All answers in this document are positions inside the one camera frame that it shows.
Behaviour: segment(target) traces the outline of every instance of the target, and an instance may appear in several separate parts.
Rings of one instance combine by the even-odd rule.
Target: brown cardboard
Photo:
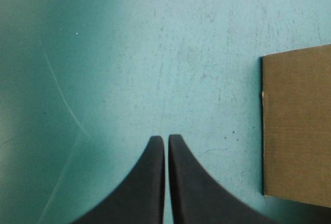
[[[264,193],[331,207],[331,45],[262,63]]]

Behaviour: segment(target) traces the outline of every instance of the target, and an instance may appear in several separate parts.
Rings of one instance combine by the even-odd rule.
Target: black curved edge
[[[163,207],[164,145],[154,136],[121,184],[73,224],[162,223]]]
[[[275,223],[221,187],[181,135],[169,137],[169,179],[175,224]]]

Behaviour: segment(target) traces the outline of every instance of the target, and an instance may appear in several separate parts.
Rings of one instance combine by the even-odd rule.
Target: floor
[[[280,223],[324,208],[261,195],[260,62],[331,43],[331,0],[1,0],[0,223],[67,223],[180,133]],[[172,223],[169,187],[164,223]]]

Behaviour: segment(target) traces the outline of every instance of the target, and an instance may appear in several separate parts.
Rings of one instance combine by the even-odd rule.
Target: scratch
[[[64,165],[64,167],[62,169],[62,172],[61,172],[60,176],[58,177],[58,180],[57,180],[57,182],[55,184],[55,187],[54,187],[54,189],[53,189],[53,191],[52,191],[52,193],[51,193],[51,195],[50,195],[50,197],[49,197],[49,199],[48,199],[48,201],[47,201],[47,203],[45,205],[45,208],[43,209],[43,211],[42,211],[42,213],[41,213],[41,215],[39,217],[39,220],[38,220],[37,224],[41,224],[42,223],[42,221],[43,221],[46,213],[48,212],[48,210],[50,208],[50,205],[54,201],[54,198],[55,198],[55,196],[56,196],[56,194],[58,192],[58,189],[60,188],[60,186],[62,184],[62,181],[63,181],[64,176],[67,174],[69,165],[71,164],[71,161],[73,159],[73,156],[75,155],[74,151],[77,151],[77,147],[76,146],[78,145],[78,142],[77,141],[78,141],[78,139],[80,137],[80,134],[81,134],[81,132],[78,133],[78,135],[76,136],[76,139],[75,139],[74,144],[73,144],[73,146],[71,148],[69,157],[68,157],[68,159],[67,159],[67,161],[66,161],[66,163],[65,163],[65,165]]]
[[[200,158],[202,155],[204,155],[204,154],[206,154],[206,153],[208,153],[208,152],[210,152],[210,151],[226,151],[228,148],[222,148],[222,149],[208,149],[208,150],[206,150],[205,152],[203,152],[202,154],[200,154],[199,156],[198,156],[198,158]]]
[[[67,107],[67,109],[68,109],[68,111],[69,111],[71,117],[74,119],[74,121],[76,122],[76,124],[78,125],[78,127],[83,131],[83,133],[84,133],[86,136],[88,136],[88,137],[90,138],[90,135],[89,135],[88,132],[85,130],[85,128],[83,127],[82,123],[77,119],[77,117],[76,117],[76,115],[74,114],[73,110],[71,109],[71,107],[70,107],[70,105],[69,105],[67,99],[65,98],[65,96],[64,96],[64,94],[63,94],[63,92],[62,92],[62,89],[61,89],[61,87],[60,87],[60,85],[59,85],[59,83],[58,83],[57,77],[56,77],[56,75],[55,75],[55,73],[54,73],[54,71],[53,71],[53,68],[52,68],[52,65],[51,65],[51,63],[50,63],[50,60],[49,60],[49,58],[48,58],[48,56],[47,56],[47,54],[46,54],[46,52],[45,52],[45,49],[44,49],[44,47],[43,47],[43,45],[42,45],[41,42],[40,42],[40,46],[41,46],[41,49],[42,49],[42,52],[43,52],[44,59],[45,59],[47,65],[48,65],[48,68],[49,68],[49,70],[50,70],[52,76],[53,76],[53,79],[54,79],[55,85],[56,85],[56,87],[57,87],[57,90],[58,90],[59,94],[61,95],[62,101],[64,102],[64,104],[65,104],[65,106]]]
[[[19,138],[19,137],[22,137],[22,136],[28,135],[28,134],[30,134],[30,133],[32,133],[32,132],[33,132],[33,131],[31,131],[31,132],[25,132],[25,133],[22,133],[22,134],[20,134],[20,135],[15,136],[15,137],[12,137],[11,139],[9,139],[9,140],[5,141],[4,143],[0,144],[0,147],[2,147],[3,145],[7,144],[7,143],[10,142],[10,141],[13,141],[13,140],[15,140],[15,139],[17,139],[17,138]]]

